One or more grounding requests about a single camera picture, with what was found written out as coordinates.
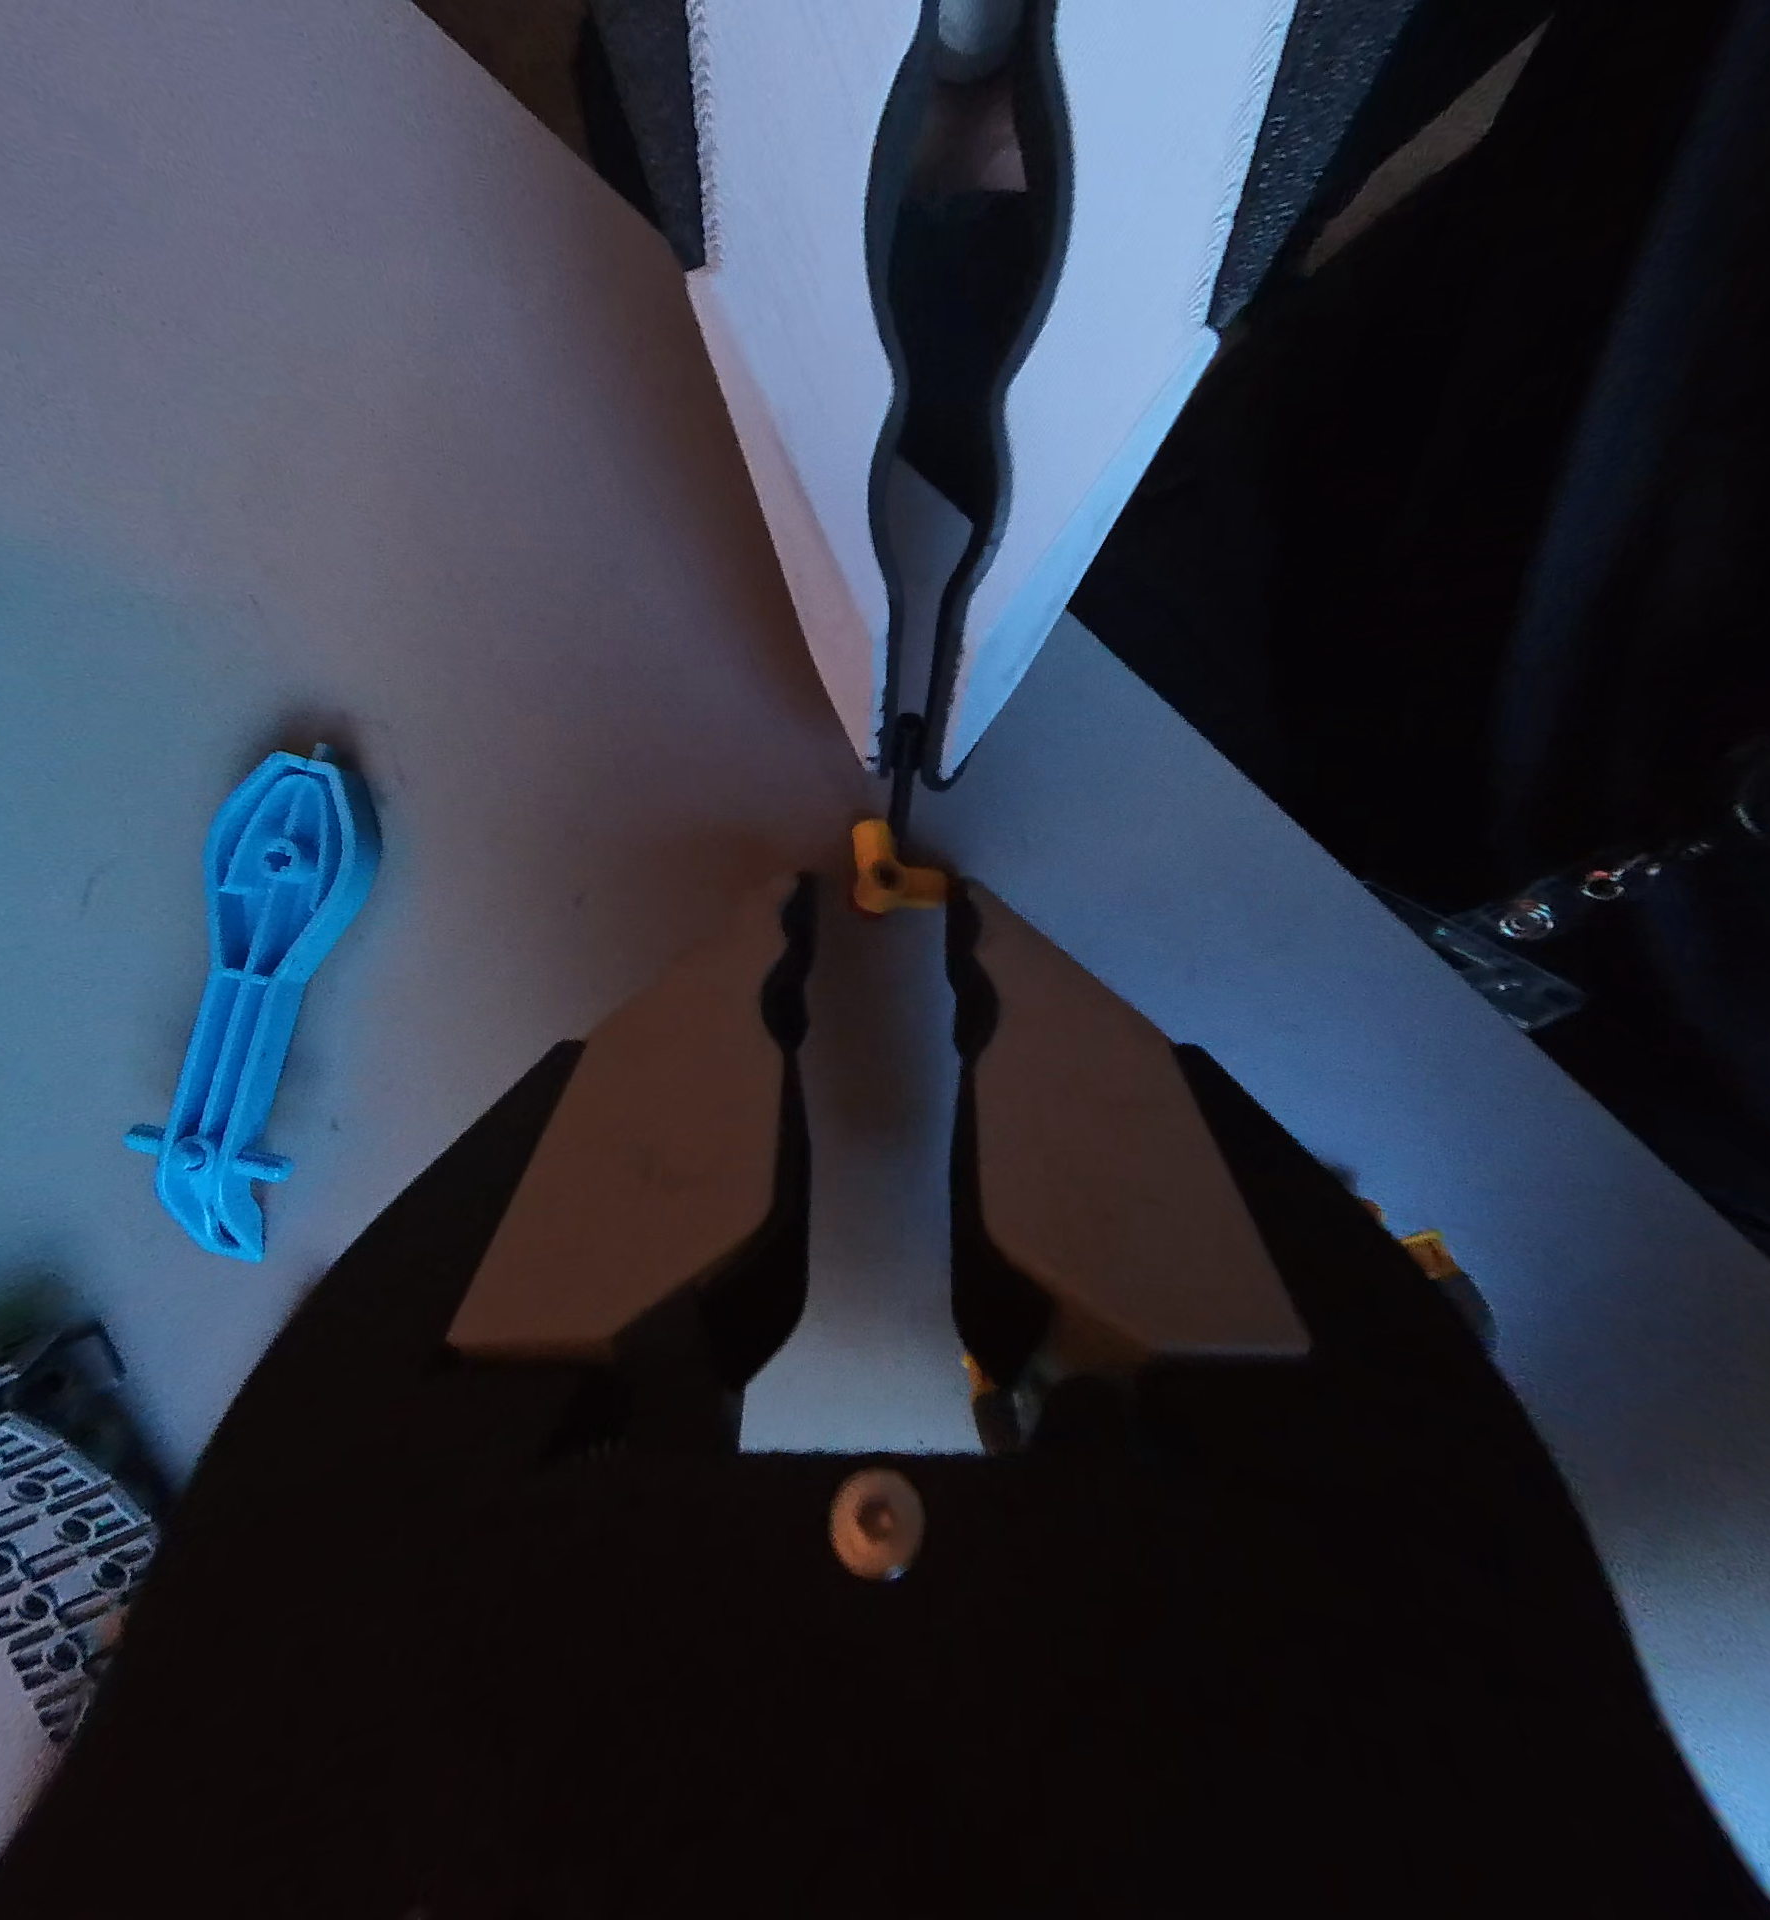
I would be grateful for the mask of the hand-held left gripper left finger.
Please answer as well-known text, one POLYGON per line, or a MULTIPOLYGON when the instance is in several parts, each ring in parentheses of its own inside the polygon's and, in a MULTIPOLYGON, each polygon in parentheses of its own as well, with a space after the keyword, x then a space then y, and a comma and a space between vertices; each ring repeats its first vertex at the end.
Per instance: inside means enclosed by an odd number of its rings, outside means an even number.
POLYGON ((802 1319, 818 882, 757 888, 582 1043, 447 1330, 488 1361, 618 1363, 692 1308, 742 1388, 802 1319))

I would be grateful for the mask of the yellow red toy connector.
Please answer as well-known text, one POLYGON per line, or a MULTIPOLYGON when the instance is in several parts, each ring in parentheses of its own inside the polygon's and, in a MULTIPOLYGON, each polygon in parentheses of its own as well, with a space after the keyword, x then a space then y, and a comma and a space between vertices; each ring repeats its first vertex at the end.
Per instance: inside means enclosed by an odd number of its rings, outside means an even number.
POLYGON ((950 895, 950 876, 943 868, 909 862, 902 856, 896 837, 884 818, 866 818, 851 830, 852 888, 856 911, 884 917, 904 910, 937 910, 950 895))

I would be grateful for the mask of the person's dark clothing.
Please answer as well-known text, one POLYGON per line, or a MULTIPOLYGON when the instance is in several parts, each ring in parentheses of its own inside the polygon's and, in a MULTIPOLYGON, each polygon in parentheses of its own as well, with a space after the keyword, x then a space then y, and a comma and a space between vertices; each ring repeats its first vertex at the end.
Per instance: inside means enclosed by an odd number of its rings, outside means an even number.
MULTIPOLYGON (((1685 835, 1770 731, 1770 2, 1412 5, 1072 611, 1427 908, 1685 835)), ((1770 1260, 1770 858, 1538 1043, 1770 1260)))

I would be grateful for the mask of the grey desk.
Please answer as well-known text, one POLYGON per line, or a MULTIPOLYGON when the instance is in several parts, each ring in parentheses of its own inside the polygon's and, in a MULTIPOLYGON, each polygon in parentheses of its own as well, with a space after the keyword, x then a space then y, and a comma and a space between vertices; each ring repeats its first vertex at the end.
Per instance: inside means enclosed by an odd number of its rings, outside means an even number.
MULTIPOLYGON (((866 784, 662 240, 409 5, 0 5, 0 1328, 99 1319, 170 1483, 328 1260, 866 784), (124 1149, 202 845, 345 746, 379 876, 306 999, 268 1254, 124 1149)), ((1065 625, 937 849, 1497 1312, 1770 1890, 1770 1265, 1065 625)))

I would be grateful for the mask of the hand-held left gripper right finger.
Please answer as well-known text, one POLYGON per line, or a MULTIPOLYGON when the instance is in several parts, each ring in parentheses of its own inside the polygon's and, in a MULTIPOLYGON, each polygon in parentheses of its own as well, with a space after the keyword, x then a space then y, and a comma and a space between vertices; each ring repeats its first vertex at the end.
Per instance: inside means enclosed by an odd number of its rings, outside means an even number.
POLYGON ((1176 1045, 977 880, 945 908, 953 1318, 989 1390, 1298 1361, 1311 1336, 1176 1045))

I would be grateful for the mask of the badge card with keys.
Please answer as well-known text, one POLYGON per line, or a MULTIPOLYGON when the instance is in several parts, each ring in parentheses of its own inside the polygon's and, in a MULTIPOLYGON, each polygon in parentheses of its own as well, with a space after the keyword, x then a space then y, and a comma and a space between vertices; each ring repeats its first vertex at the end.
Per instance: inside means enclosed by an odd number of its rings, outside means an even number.
POLYGON ((1770 731, 1742 744, 1716 778, 1716 808, 1696 828, 1570 862, 1475 908, 1427 908, 1377 880, 1367 890, 1513 1027, 1536 1033, 1587 1003, 1582 986, 1544 965, 1544 949, 1619 916, 1706 858, 1770 858, 1770 731))

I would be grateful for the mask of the blue toy claw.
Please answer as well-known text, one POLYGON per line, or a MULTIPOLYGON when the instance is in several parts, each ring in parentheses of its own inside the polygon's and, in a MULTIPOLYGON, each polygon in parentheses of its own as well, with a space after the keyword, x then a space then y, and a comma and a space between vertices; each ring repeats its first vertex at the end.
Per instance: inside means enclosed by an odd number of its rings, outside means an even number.
POLYGON ((163 1126, 124 1142, 202 1252, 264 1257, 262 1187, 290 1179, 264 1146, 313 977, 364 908, 382 858, 368 788, 331 746, 270 753, 226 797, 203 846, 207 966, 163 1126))

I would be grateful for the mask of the folded grey toy track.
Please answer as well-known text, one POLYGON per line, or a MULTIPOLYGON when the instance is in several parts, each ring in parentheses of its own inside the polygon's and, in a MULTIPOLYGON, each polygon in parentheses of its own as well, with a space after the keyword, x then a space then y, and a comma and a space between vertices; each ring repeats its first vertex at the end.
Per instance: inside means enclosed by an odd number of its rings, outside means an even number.
POLYGON ((167 1502, 123 1380, 98 1321, 0 1346, 0 1652, 50 1748, 82 1729, 167 1502))

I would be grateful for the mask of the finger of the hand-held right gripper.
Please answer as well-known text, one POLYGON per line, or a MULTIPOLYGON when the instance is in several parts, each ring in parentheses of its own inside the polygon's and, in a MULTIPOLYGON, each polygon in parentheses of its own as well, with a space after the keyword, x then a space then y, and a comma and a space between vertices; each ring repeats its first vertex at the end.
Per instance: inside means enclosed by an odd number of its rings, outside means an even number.
POLYGON ((811 665, 880 764, 892 600, 872 469, 896 399, 872 297, 872 157, 923 6, 686 2, 703 264, 684 275, 811 665))
POLYGON ((962 776, 1220 348, 1212 299, 1294 15, 1024 15, 1010 74, 1042 267, 991 375, 989 517, 939 600, 930 788, 962 776))

